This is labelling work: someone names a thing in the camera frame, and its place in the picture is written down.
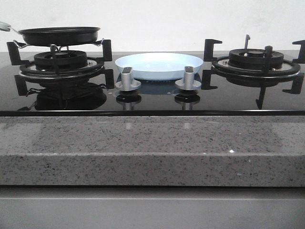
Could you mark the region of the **light blue plate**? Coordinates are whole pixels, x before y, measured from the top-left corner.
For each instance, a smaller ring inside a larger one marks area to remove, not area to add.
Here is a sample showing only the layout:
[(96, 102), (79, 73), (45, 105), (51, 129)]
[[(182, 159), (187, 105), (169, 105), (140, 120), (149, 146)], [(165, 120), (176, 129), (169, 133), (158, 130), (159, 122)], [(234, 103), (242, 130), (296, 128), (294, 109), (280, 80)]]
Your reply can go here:
[(199, 72), (203, 60), (187, 54), (179, 53), (140, 53), (121, 57), (115, 61), (117, 68), (123, 72), (125, 67), (132, 67), (133, 77), (147, 81), (172, 81), (184, 77), (184, 68), (193, 67)]

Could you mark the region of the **black frying pan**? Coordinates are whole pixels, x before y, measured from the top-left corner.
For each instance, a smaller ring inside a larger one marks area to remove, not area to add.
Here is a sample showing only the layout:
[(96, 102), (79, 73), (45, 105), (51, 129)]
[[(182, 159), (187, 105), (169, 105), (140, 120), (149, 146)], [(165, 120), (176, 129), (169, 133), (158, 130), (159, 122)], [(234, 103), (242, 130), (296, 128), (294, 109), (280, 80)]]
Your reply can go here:
[(49, 27), (16, 31), (30, 46), (73, 46), (82, 44), (101, 45), (97, 40), (99, 27)]

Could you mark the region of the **left silver stove knob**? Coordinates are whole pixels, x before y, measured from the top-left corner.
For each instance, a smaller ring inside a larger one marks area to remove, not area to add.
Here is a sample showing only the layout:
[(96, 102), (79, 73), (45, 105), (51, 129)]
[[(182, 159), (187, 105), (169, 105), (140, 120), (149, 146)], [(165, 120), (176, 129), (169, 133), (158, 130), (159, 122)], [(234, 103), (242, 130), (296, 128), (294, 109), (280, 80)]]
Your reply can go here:
[(133, 78), (132, 67), (125, 67), (121, 73), (121, 81), (115, 87), (124, 92), (134, 91), (141, 87), (141, 82)]

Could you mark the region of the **silver stove knob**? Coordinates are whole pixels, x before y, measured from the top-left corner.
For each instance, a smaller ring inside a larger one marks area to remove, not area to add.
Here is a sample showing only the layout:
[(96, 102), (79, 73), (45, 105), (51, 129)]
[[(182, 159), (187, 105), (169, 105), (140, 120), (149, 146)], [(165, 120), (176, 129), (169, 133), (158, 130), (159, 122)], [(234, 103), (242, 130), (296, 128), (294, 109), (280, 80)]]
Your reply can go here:
[(133, 78), (132, 67), (125, 67), (121, 73), (121, 81), (115, 87), (124, 92), (134, 91), (141, 87), (141, 82)]
[(201, 87), (201, 82), (194, 79), (194, 69), (191, 66), (185, 66), (184, 77), (175, 81), (175, 86), (181, 90), (192, 91)]

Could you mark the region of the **right silver stove knob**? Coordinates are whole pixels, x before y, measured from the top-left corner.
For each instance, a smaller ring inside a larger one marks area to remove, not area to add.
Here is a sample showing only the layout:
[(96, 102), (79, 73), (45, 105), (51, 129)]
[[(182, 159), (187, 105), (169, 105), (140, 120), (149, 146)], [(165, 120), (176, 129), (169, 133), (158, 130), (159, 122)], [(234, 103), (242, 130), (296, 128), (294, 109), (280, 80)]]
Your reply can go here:
[(194, 79), (194, 69), (191, 66), (185, 66), (184, 77), (175, 81), (175, 86), (181, 90), (192, 91), (201, 87), (201, 82)]

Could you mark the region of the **left black gas burner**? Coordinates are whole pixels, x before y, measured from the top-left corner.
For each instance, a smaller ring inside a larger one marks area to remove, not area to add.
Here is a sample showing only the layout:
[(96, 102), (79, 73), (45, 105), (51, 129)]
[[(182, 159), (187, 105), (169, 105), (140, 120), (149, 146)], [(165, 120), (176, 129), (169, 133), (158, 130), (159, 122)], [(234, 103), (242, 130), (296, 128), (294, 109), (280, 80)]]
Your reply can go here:
[[(59, 70), (67, 71), (82, 68), (88, 65), (87, 54), (83, 51), (61, 51), (55, 53)], [(42, 52), (34, 55), (36, 69), (54, 71), (53, 54)]]

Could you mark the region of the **black gas burner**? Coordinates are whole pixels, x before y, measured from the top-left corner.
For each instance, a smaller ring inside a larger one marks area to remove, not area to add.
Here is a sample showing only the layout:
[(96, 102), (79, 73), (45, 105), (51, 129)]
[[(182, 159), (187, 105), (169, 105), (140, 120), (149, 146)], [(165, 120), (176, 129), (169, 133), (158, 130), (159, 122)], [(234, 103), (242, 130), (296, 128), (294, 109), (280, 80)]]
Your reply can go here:
[[(55, 53), (59, 70), (67, 71), (82, 68), (88, 65), (87, 54), (83, 51), (61, 51)], [(36, 69), (54, 71), (53, 54), (42, 52), (34, 55)]]
[[(228, 64), (242, 69), (262, 70), (266, 57), (266, 50), (263, 49), (234, 49), (229, 51)], [(283, 53), (272, 51), (270, 68), (281, 68), (283, 61)]]

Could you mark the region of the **right black gas burner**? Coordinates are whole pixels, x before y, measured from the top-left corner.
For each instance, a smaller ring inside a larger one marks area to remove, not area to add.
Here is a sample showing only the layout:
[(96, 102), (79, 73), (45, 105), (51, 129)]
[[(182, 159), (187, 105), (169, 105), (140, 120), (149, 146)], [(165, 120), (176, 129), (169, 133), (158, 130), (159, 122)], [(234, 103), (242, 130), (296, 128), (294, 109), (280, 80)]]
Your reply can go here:
[[(242, 69), (262, 70), (266, 57), (266, 50), (263, 49), (234, 49), (229, 51), (228, 64)], [(283, 53), (272, 51), (270, 68), (281, 68), (283, 61)]]

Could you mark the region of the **black glass cooktop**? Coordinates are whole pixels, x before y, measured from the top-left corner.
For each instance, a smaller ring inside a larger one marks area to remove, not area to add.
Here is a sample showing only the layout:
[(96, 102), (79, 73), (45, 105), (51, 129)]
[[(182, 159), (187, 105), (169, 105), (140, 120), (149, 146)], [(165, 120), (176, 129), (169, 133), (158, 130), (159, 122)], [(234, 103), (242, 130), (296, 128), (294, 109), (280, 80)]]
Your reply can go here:
[(237, 79), (215, 72), (205, 63), (196, 75), (202, 86), (182, 91), (173, 81), (144, 81), (138, 91), (124, 93), (114, 62), (100, 75), (77, 86), (69, 81), (60, 89), (41, 86), (19, 76), (9, 54), (0, 54), (1, 116), (208, 116), (304, 115), (305, 72), (290, 79)]

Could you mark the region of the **grey cabinet drawer front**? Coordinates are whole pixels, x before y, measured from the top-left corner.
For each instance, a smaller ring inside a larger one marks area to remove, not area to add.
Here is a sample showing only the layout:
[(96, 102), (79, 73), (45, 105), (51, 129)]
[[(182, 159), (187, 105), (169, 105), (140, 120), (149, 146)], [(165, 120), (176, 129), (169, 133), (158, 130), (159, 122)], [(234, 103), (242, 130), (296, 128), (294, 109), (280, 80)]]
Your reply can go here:
[(3, 229), (302, 229), (303, 188), (0, 190)]

